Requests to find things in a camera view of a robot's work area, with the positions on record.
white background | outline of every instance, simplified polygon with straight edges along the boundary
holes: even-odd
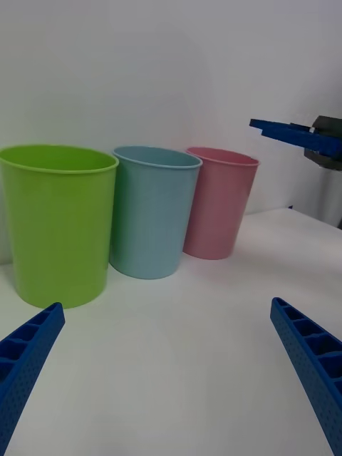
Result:
[[[340,0],[4,0],[0,146],[225,147],[261,160],[249,212],[305,211],[320,170],[248,124],[341,116],[341,17]],[[4,225],[0,202],[0,261]]]
[[[183,254],[161,280],[110,267],[66,309],[6,456],[333,456],[269,312],[280,296],[342,340],[341,256],[342,231],[277,209],[244,218],[228,259]],[[0,340],[40,310],[11,270]]]

white tabletop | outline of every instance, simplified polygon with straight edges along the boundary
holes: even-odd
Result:
[[[0,339],[38,312],[0,268]],[[6,456],[322,456],[269,319],[280,296],[342,339],[342,232],[290,209],[244,218],[234,254],[155,281],[108,273],[66,324]]]

perforated blue plastic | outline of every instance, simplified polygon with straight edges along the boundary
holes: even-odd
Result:
[[[342,343],[280,298],[271,320],[335,456],[342,456]]]
[[[55,303],[0,342],[0,456],[64,323]]]
[[[311,133],[310,127],[305,125],[251,119],[249,126],[260,129],[261,136],[304,147],[334,160],[342,160],[342,139],[321,135],[316,131]]]

white wall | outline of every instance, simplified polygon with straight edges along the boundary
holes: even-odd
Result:
[[[226,147],[262,162],[250,212],[305,203],[317,166],[248,123],[342,117],[341,17],[341,0],[3,1],[0,146]]]

light blue cup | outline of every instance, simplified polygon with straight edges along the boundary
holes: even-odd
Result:
[[[127,276],[175,272],[202,161],[155,147],[119,147],[110,263]]]

